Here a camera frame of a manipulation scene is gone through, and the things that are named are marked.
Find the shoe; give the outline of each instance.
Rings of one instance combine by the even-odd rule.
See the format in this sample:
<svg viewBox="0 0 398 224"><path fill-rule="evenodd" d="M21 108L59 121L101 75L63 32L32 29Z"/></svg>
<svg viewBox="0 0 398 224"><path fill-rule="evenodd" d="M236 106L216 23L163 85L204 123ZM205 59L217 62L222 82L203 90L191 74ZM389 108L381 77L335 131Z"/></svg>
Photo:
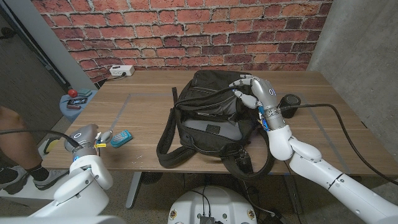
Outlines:
<svg viewBox="0 0 398 224"><path fill-rule="evenodd" d="M49 189L55 183L57 183L57 180L61 179L61 177L63 177L64 175L69 174L69 170L49 170L49 173L49 176L45 180L33 180L33 183L39 190Z"/></svg>
<svg viewBox="0 0 398 224"><path fill-rule="evenodd" d="M11 182L0 184L0 190L4 189L8 194L13 195L20 192L24 188L29 174L21 166L14 166L10 169L17 171L18 176Z"/></svg>

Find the black backpack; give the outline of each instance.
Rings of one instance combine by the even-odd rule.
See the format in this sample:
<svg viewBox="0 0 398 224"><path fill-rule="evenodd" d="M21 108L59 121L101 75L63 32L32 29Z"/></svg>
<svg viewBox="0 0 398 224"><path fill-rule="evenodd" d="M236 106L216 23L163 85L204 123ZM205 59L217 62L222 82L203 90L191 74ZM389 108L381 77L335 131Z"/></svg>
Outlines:
<svg viewBox="0 0 398 224"><path fill-rule="evenodd" d="M228 171L241 180L252 180L268 174L275 158L271 155L268 136L262 128L259 128L259 132L266 142L268 157L259 172L253 173L250 156L244 150L259 123L258 112L244 106L228 87L239 80L242 74L248 73L197 71L178 100L174 88L175 104L156 149L162 166L175 167L200 152L220 157ZM239 87L239 91L251 94L250 86ZM182 147L167 153L176 125Z"/></svg>

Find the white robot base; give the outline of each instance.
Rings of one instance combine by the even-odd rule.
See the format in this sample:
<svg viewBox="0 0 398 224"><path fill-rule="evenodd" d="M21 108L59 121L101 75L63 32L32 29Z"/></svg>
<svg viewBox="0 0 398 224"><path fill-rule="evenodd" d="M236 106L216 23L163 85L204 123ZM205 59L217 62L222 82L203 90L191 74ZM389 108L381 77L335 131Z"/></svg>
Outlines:
<svg viewBox="0 0 398 224"><path fill-rule="evenodd" d="M225 187L209 185L206 186L204 193L209 200L208 203L206 198L202 198L203 188L204 186L193 189L200 194L189 191L177 199L170 209L167 223L257 223L253 207L240 194Z"/></svg>

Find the power strip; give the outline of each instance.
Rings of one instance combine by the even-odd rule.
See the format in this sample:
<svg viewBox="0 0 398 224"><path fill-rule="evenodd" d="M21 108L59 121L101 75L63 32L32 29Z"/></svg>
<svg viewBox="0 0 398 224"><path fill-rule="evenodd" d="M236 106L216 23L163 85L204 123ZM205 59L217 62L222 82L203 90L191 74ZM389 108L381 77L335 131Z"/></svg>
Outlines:
<svg viewBox="0 0 398 224"><path fill-rule="evenodd" d="M109 71L112 76L121 76L123 72L126 72L126 76L131 76L135 69L132 65L113 65Z"/></svg>

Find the sock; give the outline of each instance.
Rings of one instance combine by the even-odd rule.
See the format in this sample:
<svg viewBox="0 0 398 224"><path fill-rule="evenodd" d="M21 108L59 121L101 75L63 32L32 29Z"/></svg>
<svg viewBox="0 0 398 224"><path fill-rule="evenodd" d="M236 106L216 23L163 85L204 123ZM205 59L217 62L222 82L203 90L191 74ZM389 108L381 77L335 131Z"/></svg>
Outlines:
<svg viewBox="0 0 398 224"><path fill-rule="evenodd" d="M50 175L49 171L42 167L42 163L40 162L39 165L26 170L35 180L43 181L47 179Z"/></svg>
<svg viewBox="0 0 398 224"><path fill-rule="evenodd" d="M18 177L18 172L10 168L0 168L0 184L9 183Z"/></svg>

